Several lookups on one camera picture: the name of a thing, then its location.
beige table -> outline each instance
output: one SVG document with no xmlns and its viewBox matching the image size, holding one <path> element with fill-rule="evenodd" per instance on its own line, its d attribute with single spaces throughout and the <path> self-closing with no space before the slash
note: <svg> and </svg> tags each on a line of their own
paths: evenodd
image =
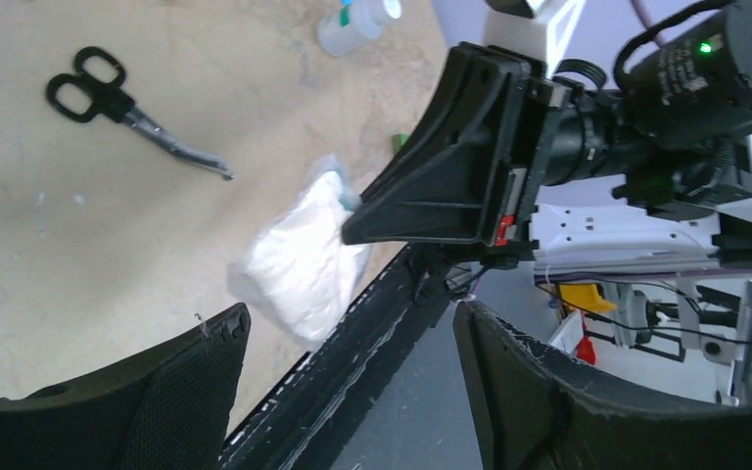
<svg viewBox="0 0 752 470">
<path fill-rule="evenodd" d="M 334 0 L 0 0 L 0 397 L 21 398 L 171 338 L 235 302 L 226 264 L 338 153 L 362 187 L 417 122 L 445 58 L 429 0 L 342 60 L 314 40 Z M 180 164 L 42 90 L 86 45 L 125 90 L 238 178 Z M 396 247 L 378 247 L 371 276 Z M 302 354 L 255 312 L 233 413 Z"/>
</svg>

gray floor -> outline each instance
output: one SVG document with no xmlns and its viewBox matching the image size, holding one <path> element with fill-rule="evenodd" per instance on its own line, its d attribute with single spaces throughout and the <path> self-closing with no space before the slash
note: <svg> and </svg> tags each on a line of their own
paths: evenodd
<svg viewBox="0 0 752 470">
<path fill-rule="evenodd" d="M 535 289 L 532 267 L 491 271 L 477 298 L 523 331 L 548 339 L 555 329 L 548 298 Z M 480 451 L 459 365 L 451 305 L 394 376 L 333 470 L 419 468 L 481 470 Z"/>
</svg>

white robot part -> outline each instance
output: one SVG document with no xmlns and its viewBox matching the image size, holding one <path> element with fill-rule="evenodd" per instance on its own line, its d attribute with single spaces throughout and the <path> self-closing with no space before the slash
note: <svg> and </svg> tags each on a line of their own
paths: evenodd
<svg viewBox="0 0 752 470">
<path fill-rule="evenodd" d="M 552 76 L 564 59 L 572 33 L 587 0 L 529 2 L 533 19 L 490 10 L 486 17 L 484 44 L 494 45 L 546 62 Z"/>
<path fill-rule="evenodd" d="M 629 206 L 572 208 L 538 205 L 530 233 L 540 242 L 536 258 L 551 264 L 640 259 L 661 254 L 707 257 L 716 251 L 716 215 L 674 222 Z"/>
</svg>

white plastic bag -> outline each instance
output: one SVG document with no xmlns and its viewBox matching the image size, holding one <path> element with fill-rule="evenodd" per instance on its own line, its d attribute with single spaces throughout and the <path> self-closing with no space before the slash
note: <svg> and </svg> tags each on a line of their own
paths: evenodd
<svg viewBox="0 0 752 470">
<path fill-rule="evenodd" d="M 295 206 L 229 265 L 229 292 L 317 351 L 348 308 L 370 258 L 341 228 L 361 199 L 335 155 L 320 159 Z"/>
</svg>

red component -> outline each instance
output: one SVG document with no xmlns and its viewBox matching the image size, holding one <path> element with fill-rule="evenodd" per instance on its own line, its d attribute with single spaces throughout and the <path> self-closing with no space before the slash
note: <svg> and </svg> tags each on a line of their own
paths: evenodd
<svg viewBox="0 0 752 470">
<path fill-rule="evenodd" d="M 575 355 L 583 362 L 595 365 L 595 347 L 592 345 L 592 340 L 584 336 L 581 342 L 578 343 Z"/>
<path fill-rule="evenodd" d="M 496 247 L 502 247 L 508 244 L 505 238 L 505 231 L 508 227 L 514 225 L 514 215 L 507 215 L 500 220 L 500 226 L 497 228 L 497 239 L 494 240 Z"/>
</svg>

